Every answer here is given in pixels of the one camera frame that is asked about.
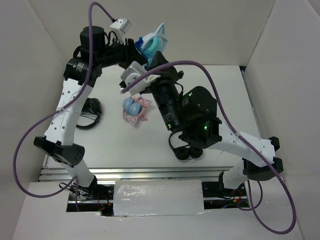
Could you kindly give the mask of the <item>teal cat ear headphones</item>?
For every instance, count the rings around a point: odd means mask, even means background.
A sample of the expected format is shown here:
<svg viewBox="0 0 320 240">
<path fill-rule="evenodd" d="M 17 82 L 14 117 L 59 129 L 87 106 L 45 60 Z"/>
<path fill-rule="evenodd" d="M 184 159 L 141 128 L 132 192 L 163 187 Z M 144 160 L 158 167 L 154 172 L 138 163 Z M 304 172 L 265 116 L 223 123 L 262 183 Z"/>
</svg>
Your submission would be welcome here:
<svg viewBox="0 0 320 240">
<path fill-rule="evenodd" d="M 165 23 L 163 22 L 154 32 L 148 33 L 142 38 L 141 48 L 151 55 L 152 61 L 156 51 L 164 52 L 167 43 L 168 39 L 165 31 Z"/>
</svg>

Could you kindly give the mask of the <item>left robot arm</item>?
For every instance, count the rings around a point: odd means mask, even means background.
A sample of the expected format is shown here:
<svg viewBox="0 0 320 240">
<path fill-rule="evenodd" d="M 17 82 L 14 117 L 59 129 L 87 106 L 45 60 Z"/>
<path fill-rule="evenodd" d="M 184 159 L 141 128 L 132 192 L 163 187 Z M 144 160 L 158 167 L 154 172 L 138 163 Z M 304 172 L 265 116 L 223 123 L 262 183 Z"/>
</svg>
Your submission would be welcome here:
<svg viewBox="0 0 320 240">
<path fill-rule="evenodd" d="M 114 23 L 110 29 L 115 34 L 114 40 L 99 26 L 85 27 L 80 33 L 80 46 L 74 50 L 63 73 L 57 112 L 44 135 L 33 142 L 60 163 L 70 176 L 77 178 L 81 195 L 89 200 L 98 195 L 101 186 L 84 161 L 85 148 L 74 142 L 81 110 L 103 68 L 113 65 L 125 68 L 133 61 L 147 63 L 137 51 L 134 40 L 125 38 L 126 29 Z"/>
</svg>

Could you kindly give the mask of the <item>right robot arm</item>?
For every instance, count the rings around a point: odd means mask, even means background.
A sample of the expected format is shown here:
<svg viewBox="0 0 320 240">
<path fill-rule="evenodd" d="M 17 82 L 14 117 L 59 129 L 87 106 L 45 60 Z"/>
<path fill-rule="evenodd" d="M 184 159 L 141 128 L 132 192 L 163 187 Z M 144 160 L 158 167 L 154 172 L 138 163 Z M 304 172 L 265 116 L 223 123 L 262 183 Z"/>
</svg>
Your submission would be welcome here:
<svg viewBox="0 0 320 240">
<path fill-rule="evenodd" d="M 203 86 L 179 93 L 175 84 L 184 73 L 173 66 L 159 71 L 159 79 L 151 84 L 152 93 L 167 129 L 180 133 L 179 139 L 189 149 L 174 149 L 179 160 L 199 158 L 204 149 L 220 150 L 241 158 L 230 170 L 219 174 L 218 191 L 230 195 L 247 180 L 268 181 L 283 172 L 283 161 L 276 157 L 280 141 L 273 136 L 267 139 L 244 132 L 234 133 L 217 116 L 217 100 Z"/>
</svg>

